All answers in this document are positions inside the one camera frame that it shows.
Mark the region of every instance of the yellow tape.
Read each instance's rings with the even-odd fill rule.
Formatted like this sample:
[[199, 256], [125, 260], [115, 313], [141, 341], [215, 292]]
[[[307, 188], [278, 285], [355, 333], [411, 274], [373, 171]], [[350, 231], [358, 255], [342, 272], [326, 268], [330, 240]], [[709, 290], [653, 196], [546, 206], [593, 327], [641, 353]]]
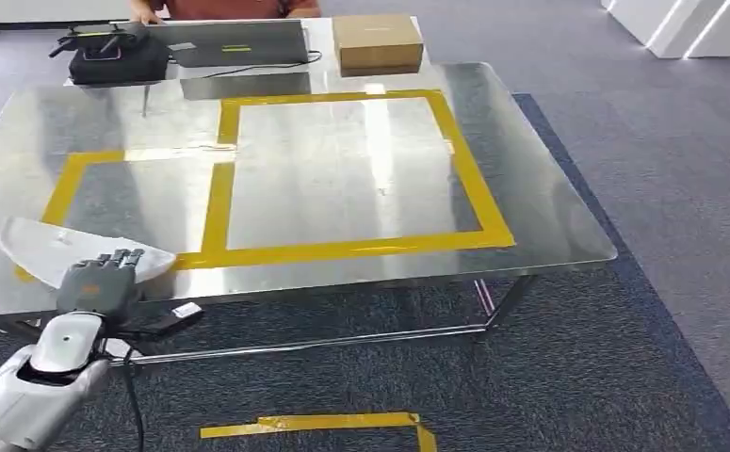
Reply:
[[470, 146], [459, 130], [453, 113], [447, 106], [445, 96], [440, 91], [434, 91], [427, 96], [427, 99], [443, 137], [453, 148], [453, 166], [459, 174], [459, 179], [462, 180], [464, 192], [473, 206], [481, 228], [492, 235], [496, 242], [501, 243], [500, 247], [514, 245], [514, 237], [503, 216], [500, 215], [495, 198], [481, 175], [479, 164], [470, 152]]
[[[85, 170], [88, 165], [121, 162], [123, 160], [123, 151], [103, 151], [98, 153], [71, 153], [65, 160], [62, 172], [59, 174], [59, 180], [54, 187], [54, 192], [43, 210], [41, 221], [43, 223], [62, 226], [65, 218], [68, 217], [68, 210], [71, 207], [71, 201], [76, 196], [79, 184], [82, 181]], [[15, 267], [15, 276], [24, 283], [34, 281], [34, 277], [26, 270]]]
[[412, 426], [416, 427], [417, 430], [417, 442], [420, 452], [436, 452], [437, 443], [434, 434], [420, 424], [420, 416], [413, 412], [268, 416], [258, 418], [256, 424], [201, 428], [200, 435], [202, 439], [209, 439], [283, 431]]
[[206, 221], [203, 224], [201, 252], [226, 249], [226, 234], [229, 229], [234, 183], [234, 163], [216, 163], [213, 166], [209, 204], [206, 207]]
[[344, 102], [344, 101], [369, 101], [377, 99], [412, 99], [417, 97], [428, 97], [436, 91], [429, 89], [404, 89], [398, 91], [386, 91], [382, 94], [367, 94], [366, 92], [330, 92], [326, 94], [297, 94], [289, 96], [267, 96], [267, 97], [235, 97], [223, 99], [222, 105], [225, 109], [231, 106], [251, 105], [285, 105], [285, 104], [311, 104], [315, 102]]
[[185, 252], [176, 257], [176, 269], [216, 268], [225, 266], [261, 266], [291, 262], [354, 259], [361, 257], [498, 248], [503, 242], [483, 231], [412, 235], [408, 237], [375, 238], [351, 242], [309, 243], [217, 253]]
[[220, 101], [220, 124], [218, 127], [218, 144], [237, 144], [239, 133], [239, 105]]

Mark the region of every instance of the laptop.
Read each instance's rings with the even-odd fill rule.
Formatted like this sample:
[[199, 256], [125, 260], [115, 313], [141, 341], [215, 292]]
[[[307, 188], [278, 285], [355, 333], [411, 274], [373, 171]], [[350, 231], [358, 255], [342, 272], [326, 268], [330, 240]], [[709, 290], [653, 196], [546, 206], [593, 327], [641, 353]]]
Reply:
[[309, 61], [299, 20], [149, 25], [181, 66], [251, 66]]

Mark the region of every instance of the white label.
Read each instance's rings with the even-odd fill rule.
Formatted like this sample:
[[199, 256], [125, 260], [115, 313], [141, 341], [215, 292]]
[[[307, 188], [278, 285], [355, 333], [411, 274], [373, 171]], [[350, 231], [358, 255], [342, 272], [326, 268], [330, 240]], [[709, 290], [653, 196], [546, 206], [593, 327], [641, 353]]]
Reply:
[[193, 44], [192, 42], [182, 42], [180, 44], [172, 44], [172, 45], [169, 45], [168, 48], [170, 48], [173, 52], [176, 52], [178, 50], [194, 49], [195, 48], [195, 44]]

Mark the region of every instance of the person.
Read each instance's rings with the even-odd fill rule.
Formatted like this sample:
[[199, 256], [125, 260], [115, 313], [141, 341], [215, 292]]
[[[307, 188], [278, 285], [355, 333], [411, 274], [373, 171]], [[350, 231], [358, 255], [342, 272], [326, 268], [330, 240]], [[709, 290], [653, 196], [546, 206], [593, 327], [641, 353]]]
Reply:
[[168, 7], [175, 20], [320, 17], [317, 0], [130, 0], [132, 21], [162, 24], [156, 11]]

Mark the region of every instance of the yellow tape square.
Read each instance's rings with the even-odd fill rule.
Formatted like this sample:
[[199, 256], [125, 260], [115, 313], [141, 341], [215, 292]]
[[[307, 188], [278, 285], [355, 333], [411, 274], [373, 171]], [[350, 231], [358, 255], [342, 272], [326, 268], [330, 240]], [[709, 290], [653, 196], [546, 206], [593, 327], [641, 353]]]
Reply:
[[[459, 130], [445, 96], [440, 90], [410, 89], [387, 91], [383, 94], [342, 92], [223, 99], [220, 101], [218, 143], [223, 145], [236, 144], [239, 136], [240, 109], [246, 105], [285, 105], [412, 98], [423, 98], [429, 103], [430, 110], [439, 126], [443, 139], [451, 149], [451, 161], [479, 221], [480, 231], [227, 250], [226, 238], [233, 212], [231, 203], [235, 165], [232, 162], [223, 162], [216, 163], [213, 168], [201, 250], [179, 254], [175, 268], [257, 266], [410, 252], [475, 250], [513, 246], [514, 237], [481, 175], [479, 166], [466, 139]], [[57, 186], [43, 212], [41, 221], [62, 225], [88, 165], [122, 162], [123, 160], [123, 151], [69, 154]], [[26, 279], [22, 271], [16, 271], [16, 273], [22, 279]]]

